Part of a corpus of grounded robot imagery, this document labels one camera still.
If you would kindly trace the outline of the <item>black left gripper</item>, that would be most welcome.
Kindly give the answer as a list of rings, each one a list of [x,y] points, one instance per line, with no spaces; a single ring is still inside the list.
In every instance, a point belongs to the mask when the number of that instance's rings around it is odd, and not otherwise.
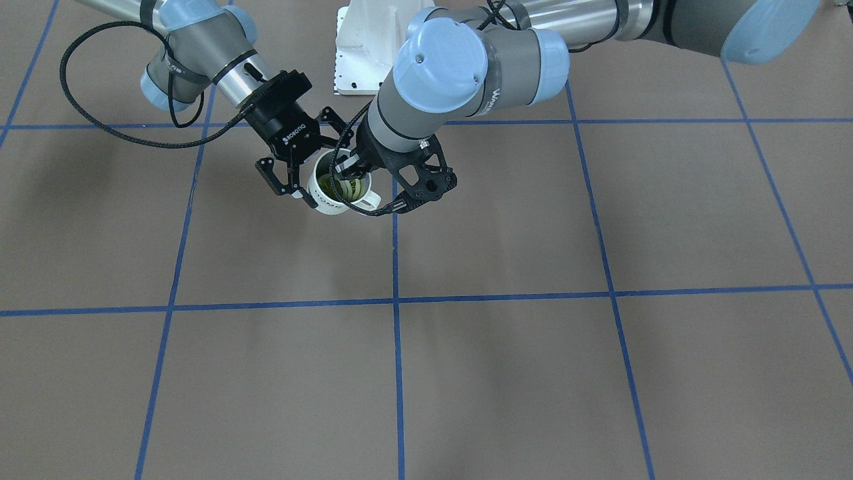
[[[384,169],[399,176],[413,167],[418,177],[442,173],[442,149],[435,134],[426,139],[408,139],[385,131],[384,122],[363,121],[357,127],[355,152],[332,151],[331,175],[339,181],[363,179],[367,173]]]

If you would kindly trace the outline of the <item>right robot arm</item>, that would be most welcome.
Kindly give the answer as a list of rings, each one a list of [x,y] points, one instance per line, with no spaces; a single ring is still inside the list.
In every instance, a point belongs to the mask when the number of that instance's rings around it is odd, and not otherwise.
[[[87,6],[115,21],[89,30],[64,52],[60,80],[67,98],[72,97],[67,64],[84,40],[122,25],[149,31],[161,41],[140,80],[149,103],[174,115],[193,104],[202,105],[205,89],[217,86],[238,111],[228,127],[246,121],[271,150],[255,166],[274,194],[292,195],[311,209],[332,215],[329,198],[316,181],[304,188],[299,170],[320,149],[337,143],[323,136],[321,123],[335,128],[344,147],[353,134],[345,131],[345,123],[331,107],[311,117],[299,106],[299,97],[311,90],[310,80],[304,73],[269,67],[254,49],[258,33],[245,10],[216,1],[89,1]]]

